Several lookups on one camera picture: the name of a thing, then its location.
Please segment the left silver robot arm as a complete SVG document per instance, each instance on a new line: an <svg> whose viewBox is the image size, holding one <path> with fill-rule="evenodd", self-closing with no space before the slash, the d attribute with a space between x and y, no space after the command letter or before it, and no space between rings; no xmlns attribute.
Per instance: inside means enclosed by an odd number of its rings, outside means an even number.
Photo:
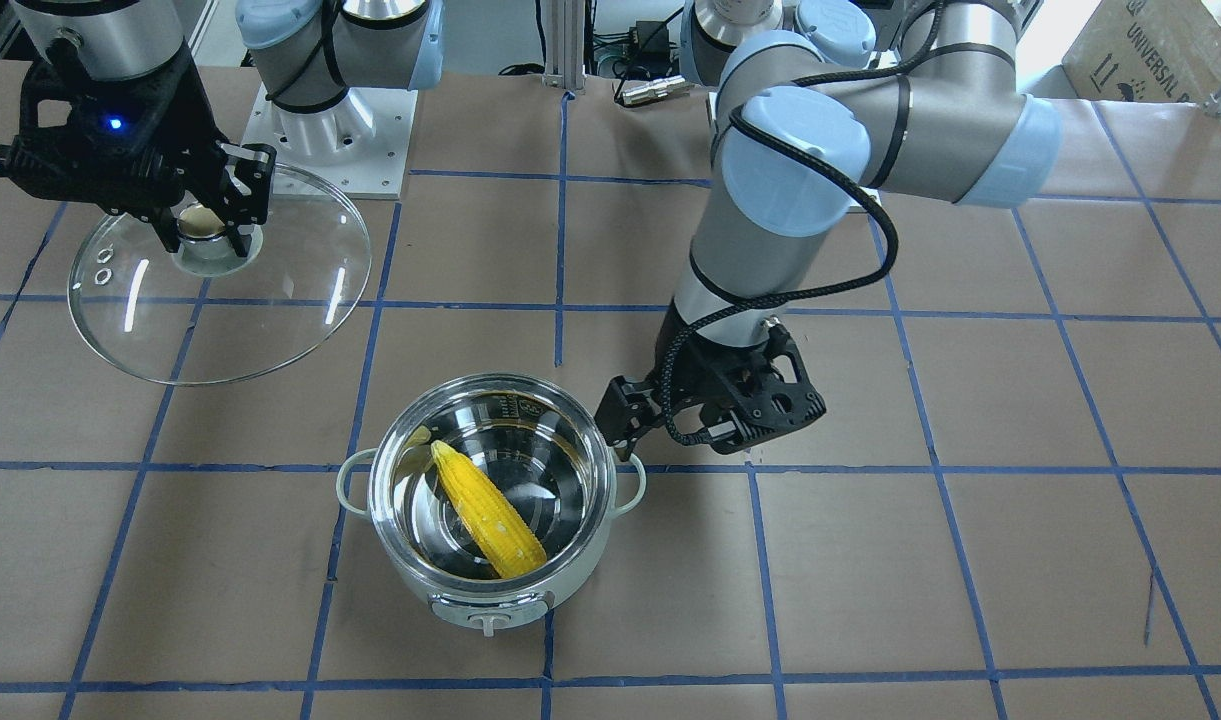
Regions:
<svg viewBox="0 0 1221 720"><path fill-rule="evenodd" d="M687 81L716 88L712 184L642 381L610 381L595 420L623 460L665 428L719 454L803 430L825 412L785 305L875 284L897 231L872 192L1012 209L1053 172L1059 111L1013 78L1011 1L897 9L897 63L869 10L802 1L689 1Z"/></svg>

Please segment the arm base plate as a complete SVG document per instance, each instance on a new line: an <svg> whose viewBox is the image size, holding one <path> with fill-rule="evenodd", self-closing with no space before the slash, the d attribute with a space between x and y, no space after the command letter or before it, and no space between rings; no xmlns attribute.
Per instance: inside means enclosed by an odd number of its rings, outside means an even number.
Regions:
<svg viewBox="0 0 1221 720"><path fill-rule="evenodd" d="M291 113L263 95L259 87L241 142L276 146L278 164L316 175L350 199L400 199L419 92L350 88L317 113Z"/></svg>

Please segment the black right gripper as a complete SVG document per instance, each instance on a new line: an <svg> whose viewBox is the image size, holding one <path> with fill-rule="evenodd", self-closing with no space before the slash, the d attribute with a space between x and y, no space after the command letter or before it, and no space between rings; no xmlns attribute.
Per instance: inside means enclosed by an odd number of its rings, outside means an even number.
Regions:
<svg viewBox="0 0 1221 720"><path fill-rule="evenodd" d="M5 175L39 199L147 215L170 254L182 242L172 206L190 193L245 259L253 233L243 227L267 222L276 156L267 143L226 142L184 45L158 70L116 81L94 79L74 46L51 45L22 82Z"/></svg>

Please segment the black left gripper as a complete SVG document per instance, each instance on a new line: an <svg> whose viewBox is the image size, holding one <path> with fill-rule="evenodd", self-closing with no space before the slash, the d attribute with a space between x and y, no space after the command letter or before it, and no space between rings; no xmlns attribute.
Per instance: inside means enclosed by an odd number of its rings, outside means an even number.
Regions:
<svg viewBox="0 0 1221 720"><path fill-rule="evenodd" d="M712 450L728 455L814 423L825 414L796 340L773 322L753 347L725 347L698 333L687 338L672 365L672 415L700 409ZM628 463L647 434L664 427L652 381L610 380L593 420L606 445Z"/></svg>

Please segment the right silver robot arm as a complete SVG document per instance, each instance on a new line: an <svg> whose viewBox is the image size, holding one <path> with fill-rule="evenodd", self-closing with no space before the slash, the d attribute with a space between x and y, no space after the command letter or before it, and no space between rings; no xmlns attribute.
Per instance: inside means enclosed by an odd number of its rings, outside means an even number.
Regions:
<svg viewBox="0 0 1221 720"><path fill-rule="evenodd" d="M38 199L88 203L149 225L166 251L190 234L186 196L212 214L203 240L248 259L267 220L275 146L234 145L212 118L171 1L16 1L38 52L0 177ZM444 63L440 1L241 1L236 23L264 95L326 117L354 88L422 90Z"/></svg>

